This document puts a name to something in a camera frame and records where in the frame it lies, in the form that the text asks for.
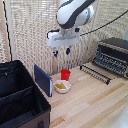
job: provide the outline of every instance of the black cable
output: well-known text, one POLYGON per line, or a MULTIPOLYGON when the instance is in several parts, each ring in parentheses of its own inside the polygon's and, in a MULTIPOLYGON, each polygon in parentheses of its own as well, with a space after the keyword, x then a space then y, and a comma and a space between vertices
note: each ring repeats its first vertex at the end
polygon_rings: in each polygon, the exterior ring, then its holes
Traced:
POLYGON ((110 21, 109 23, 107 23, 107 24, 105 24, 105 25, 103 25, 103 26, 101 26, 101 27, 99 27, 99 28, 97 28, 97 29, 95 29, 95 30, 93 30, 93 31, 90 31, 90 32, 87 32, 87 33, 81 34, 80 36, 83 36, 83 35, 86 35, 86 34, 89 34, 89 33, 95 32, 95 31, 97 31, 97 30, 99 30, 99 29, 101 29, 101 28, 103 28, 103 27, 107 26, 108 24, 111 24, 112 22, 114 22, 115 20, 119 19, 120 17, 122 17, 122 16, 123 16, 124 14, 126 14, 127 12, 128 12, 128 10, 127 10, 126 12, 124 12, 122 15, 120 15, 119 17, 117 17, 116 19, 114 19, 114 20, 110 21))
POLYGON ((7 26, 7 33, 8 33, 8 41, 9 41, 9 48, 10 48, 10 56, 11 56, 11 61, 12 61, 12 49, 11 49, 11 44, 10 44, 10 37, 9 37, 9 30, 8 30, 8 23, 7 23, 7 16, 6 16, 6 8, 5 8, 5 2, 3 1, 4 5, 4 12, 5 12, 5 20, 6 20, 6 26, 7 26))

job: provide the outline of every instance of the container handle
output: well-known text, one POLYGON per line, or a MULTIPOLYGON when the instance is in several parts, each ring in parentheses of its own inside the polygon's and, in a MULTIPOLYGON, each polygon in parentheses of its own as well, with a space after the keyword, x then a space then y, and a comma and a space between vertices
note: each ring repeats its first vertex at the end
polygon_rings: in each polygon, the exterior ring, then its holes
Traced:
POLYGON ((38 128, 44 128, 44 121, 41 121, 41 122, 38 124, 38 128))

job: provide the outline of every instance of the red cup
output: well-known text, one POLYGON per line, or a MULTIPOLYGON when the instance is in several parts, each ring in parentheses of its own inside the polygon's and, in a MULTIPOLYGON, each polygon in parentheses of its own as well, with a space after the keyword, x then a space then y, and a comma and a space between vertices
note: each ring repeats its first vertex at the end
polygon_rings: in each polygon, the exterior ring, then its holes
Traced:
POLYGON ((69 70, 67 70, 67 69, 61 70, 61 80, 68 81, 69 80, 70 73, 71 72, 69 70))

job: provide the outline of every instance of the wire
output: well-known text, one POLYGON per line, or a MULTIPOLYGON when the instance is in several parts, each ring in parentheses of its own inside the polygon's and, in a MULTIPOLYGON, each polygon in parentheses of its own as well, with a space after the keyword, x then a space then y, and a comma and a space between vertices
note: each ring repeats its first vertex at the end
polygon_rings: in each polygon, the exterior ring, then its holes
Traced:
POLYGON ((95 32, 95 31, 97 31, 97 30, 99 30, 99 29, 101 29, 101 28, 103 28, 103 27, 105 27, 105 26, 107 26, 107 25, 111 24, 112 22, 114 22, 115 20, 119 19, 120 17, 122 17, 122 16, 123 16, 124 14, 126 14, 127 12, 128 12, 128 10, 127 10, 126 12, 124 12, 122 15, 120 15, 119 17, 117 17, 116 19, 114 19, 114 20, 110 21, 109 23, 107 23, 107 24, 105 24, 105 25, 103 25, 103 26, 101 26, 101 27, 99 27, 99 28, 97 28, 97 29, 95 29, 95 30, 93 30, 93 31, 90 31, 90 32, 87 32, 87 33, 81 34, 80 36, 83 36, 83 35, 86 35, 86 34, 89 34, 89 33, 95 32))

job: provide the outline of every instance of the food in bowl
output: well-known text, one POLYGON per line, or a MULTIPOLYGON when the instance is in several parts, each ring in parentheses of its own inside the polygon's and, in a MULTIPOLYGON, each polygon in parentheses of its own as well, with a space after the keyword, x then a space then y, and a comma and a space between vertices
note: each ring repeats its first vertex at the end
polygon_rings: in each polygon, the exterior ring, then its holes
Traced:
POLYGON ((59 89, 66 89, 66 87, 64 86, 64 84, 61 82, 61 84, 56 84, 56 87, 59 89))

